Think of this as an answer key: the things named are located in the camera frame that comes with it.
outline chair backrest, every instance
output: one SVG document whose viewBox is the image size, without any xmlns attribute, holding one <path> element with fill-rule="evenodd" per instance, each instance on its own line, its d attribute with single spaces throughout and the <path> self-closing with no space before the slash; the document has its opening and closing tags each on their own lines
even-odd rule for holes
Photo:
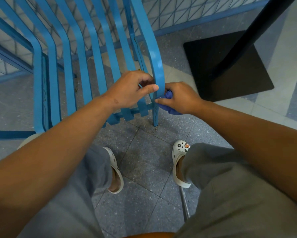
<svg viewBox="0 0 297 238">
<path fill-rule="evenodd" d="M 32 21 L 35 28 L 44 37 L 47 47 L 48 56 L 44 55 L 41 44 L 35 34 L 27 27 L 22 21 L 13 8 L 5 1 L 0 0 L 0 9 L 5 15 L 15 24 L 15 26 L 23 33 L 33 47 L 34 54 L 34 128 L 36 133 L 45 132 L 52 126 L 56 125 L 61 121 L 61 110 L 60 110 L 60 98 L 59 98 L 59 82 L 57 73 L 57 51 L 54 39 L 42 22 L 37 16 L 37 12 L 29 5 L 27 0 L 15 0 L 17 5 L 23 10 L 27 17 Z M 71 115 L 77 110 L 77 104 L 75 99 L 75 87 L 74 87 L 74 74 L 72 67 L 71 57 L 71 43 L 69 41 L 66 30 L 58 19 L 57 15 L 52 10 L 47 0 L 35 0 L 37 7 L 45 14 L 48 21 L 53 25 L 57 31 L 62 44 L 63 44 L 63 63 L 65 73 L 65 85 L 66 85 L 66 101 L 67 101 L 67 114 Z M 77 54 L 79 59 L 80 75 L 81 75 L 81 86 L 83 92 L 84 104 L 89 103 L 92 100 L 91 85 L 87 67 L 87 56 L 85 50 L 85 40 L 83 38 L 82 31 L 71 12 L 68 4 L 65 0 L 54 0 L 59 10 L 66 18 L 68 24 L 71 26 L 77 43 Z M 148 115 L 148 110 L 153 110 L 153 123 L 156 126 L 158 123 L 158 105 L 154 103 L 154 99 L 163 94 L 165 88 L 164 71 L 162 66 L 162 60 L 157 46 L 157 42 L 154 37 L 149 20 L 144 11 L 141 0 L 123 0 L 124 12 L 127 19 L 128 31 L 130 40 L 128 41 L 125 35 L 125 30 L 120 16 L 120 9 L 116 0 L 108 0 L 109 7 L 112 16 L 115 21 L 115 27 L 119 35 L 119 43 L 114 43 L 111 30 L 107 23 L 105 11 L 101 0 L 91 0 L 91 3 L 87 3 L 90 0 L 74 0 L 77 9 L 79 10 L 84 22 L 86 23 L 87 29 L 91 37 L 92 52 L 94 56 L 95 69 L 97 75 L 97 82 L 99 87 L 99 93 L 103 94 L 107 91 L 107 83 L 104 76 L 104 69 L 101 57 L 101 50 L 98 42 L 98 35 L 95 29 L 93 19 L 86 7 L 87 5 L 93 5 L 97 18 L 100 21 L 104 38 L 105 45 L 110 60 L 112 69 L 113 79 L 116 82 L 120 78 L 120 68 L 115 53 L 115 46 L 120 46 L 123 50 L 125 63 L 128 70 L 136 70 L 134 60 L 129 48 L 129 43 L 133 49 L 133 55 L 139 62 L 139 66 L 145 72 L 147 67 L 145 66 L 144 58 L 139 51 L 138 39 L 135 38 L 134 24 L 131 9 L 133 9 L 134 17 L 136 18 L 137 25 L 142 33 L 141 39 L 144 41 L 147 54 L 150 59 L 153 77 L 155 83 L 159 85 L 159 90 L 154 94 L 151 94 L 151 104 L 146 104 L 144 98 L 139 100 L 137 108 L 123 108 L 121 112 L 112 114 L 107 122 L 111 125 L 117 124 L 120 118 L 125 120 L 132 120 L 134 114 L 140 113 L 141 116 Z M 33 132 L 28 131 L 0 131 L 0 140 L 2 139 L 22 139 L 30 136 Z"/>
</svg>

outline speckled tile floor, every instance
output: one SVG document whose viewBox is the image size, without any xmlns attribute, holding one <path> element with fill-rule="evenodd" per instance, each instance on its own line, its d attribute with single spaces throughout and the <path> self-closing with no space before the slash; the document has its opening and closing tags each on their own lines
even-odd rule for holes
<svg viewBox="0 0 297 238">
<path fill-rule="evenodd" d="M 244 30 L 259 11 L 252 10 L 158 37 L 166 82 L 185 80 L 195 88 L 182 44 L 191 40 Z M 295 12 L 296 10 L 291 9 L 285 12 L 255 44 L 271 76 L 274 75 L 274 67 L 271 65 L 282 61 L 276 60 L 277 56 L 274 53 L 277 51 L 278 56 L 280 51 L 287 54 L 286 50 L 282 50 L 285 41 L 281 38 L 286 40 L 283 36 L 287 33 L 285 28 L 289 28 L 290 21 L 297 21 Z M 88 64 L 89 71 L 95 75 L 92 60 L 89 60 Z M 77 63 L 74 67 L 76 73 L 79 73 Z M 106 66 L 105 71 L 107 80 L 110 82 L 111 70 Z M 64 93 L 62 78 L 63 76 L 60 75 L 61 91 Z M 273 76 L 271 78 L 273 82 L 278 83 Z M 286 112 L 283 111 L 283 106 L 279 110 L 270 108 L 269 101 L 277 99 L 277 94 L 273 92 L 268 97 L 254 94 L 220 101 L 218 104 L 297 129 L 296 81 L 292 90 L 286 91 L 292 92 L 290 100 L 284 101 L 284 105 L 287 105 Z M 0 84 L 1 130 L 33 129 L 32 88 L 32 76 Z M 82 98 L 79 98 L 80 92 L 81 90 L 78 90 L 78 106 L 82 105 Z M 61 102 L 62 114 L 65 116 L 66 105 L 63 94 Z M 171 173 L 171 150 L 176 140 L 186 140 L 190 144 L 205 142 L 230 147 L 217 132 L 198 118 L 191 115 L 175 117 L 163 110 L 159 115 L 158 127 L 152 126 L 151 113 L 145 118 L 136 115 L 130 122 L 121 120 L 118 125 L 108 125 L 99 132 L 94 141 L 113 150 L 125 182 L 125 188 L 118 195 L 97 190 L 92 197 L 95 214 L 105 237 L 118 238 L 142 232 L 176 231 L 183 224 L 179 189 Z M 0 160 L 15 151 L 20 143 L 21 140 L 0 141 Z M 186 190 L 189 210 L 192 214 L 196 209 L 199 193 L 200 191 L 193 185 Z"/>
</svg>

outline left hand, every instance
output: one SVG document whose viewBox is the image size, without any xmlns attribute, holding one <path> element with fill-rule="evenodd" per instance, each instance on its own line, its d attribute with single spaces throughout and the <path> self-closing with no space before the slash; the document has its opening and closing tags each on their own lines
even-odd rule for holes
<svg viewBox="0 0 297 238">
<path fill-rule="evenodd" d="M 129 108 L 146 94 L 158 90 L 158 86 L 153 84 L 153 81 L 153 77 L 143 71 L 127 71 L 102 96 L 109 99 L 109 103 L 115 110 Z"/>
</svg>

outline shoe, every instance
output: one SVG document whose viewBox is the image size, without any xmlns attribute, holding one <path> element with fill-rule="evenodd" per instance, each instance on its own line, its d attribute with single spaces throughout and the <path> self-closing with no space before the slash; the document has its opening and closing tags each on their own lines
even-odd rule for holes
<svg viewBox="0 0 297 238">
<path fill-rule="evenodd" d="M 120 172 L 120 170 L 119 170 L 119 168 L 118 168 L 118 164 L 117 164 L 117 162 L 116 162 L 116 158 L 115 158 L 115 156 L 114 156 L 112 150 L 109 149 L 109 148 L 107 148 L 107 147 L 103 147 L 103 148 L 109 153 L 109 155 L 110 155 L 110 161 L 111 161 L 111 167 L 114 168 L 114 170 L 115 170 L 116 173 L 118 174 L 118 176 L 119 176 L 119 178 L 120 178 L 120 181 L 121 181 L 121 185 L 120 185 L 120 188 L 119 188 L 118 191 L 116 191 L 116 192 L 112 192 L 112 191 L 110 191 L 110 190 L 108 189 L 111 193 L 113 193 L 113 194 L 117 194 L 117 193 L 119 193 L 119 192 L 123 189 L 123 186 L 124 186 L 123 177 L 122 177 L 122 174 L 121 174 L 121 172 Z"/>
<path fill-rule="evenodd" d="M 174 181 L 177 185 L 179 185 L 183 188 L 189 188 L 191 184 L 178 179 L 178 177 L 176 175 L 176 165 L 177 165 L 179 159 L 186 154 L 186 152 L 188 151 L 189 148 L 190 148 L 189 144 L 187 144 L 185 141 L 178 140 L 177 142 L 175 142 L 175 144 L 173 146 L 173 152 L 172 152 L 173 163 L 174 163 L 174 166 L 173 166 Z"/>
</svg>

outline gray pants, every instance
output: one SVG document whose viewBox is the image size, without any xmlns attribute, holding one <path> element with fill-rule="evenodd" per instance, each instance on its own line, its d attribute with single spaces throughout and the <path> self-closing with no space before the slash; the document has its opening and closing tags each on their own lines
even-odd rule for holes
<svg viewBox="0 0 297 238">
<path fill-rule="evenodd" d="M 196 213 L 176 238 L 297 237 L 297 204 L 259 176 L 235 150 L 194 144 L 186 153 L 182 173 L 202 192 Z M 104 237 L 90 197 L 96 188 L 109 187 L 111 179 L 107 151 L 93 146 L 67 186 L 18 237 Z"/>
</svg>

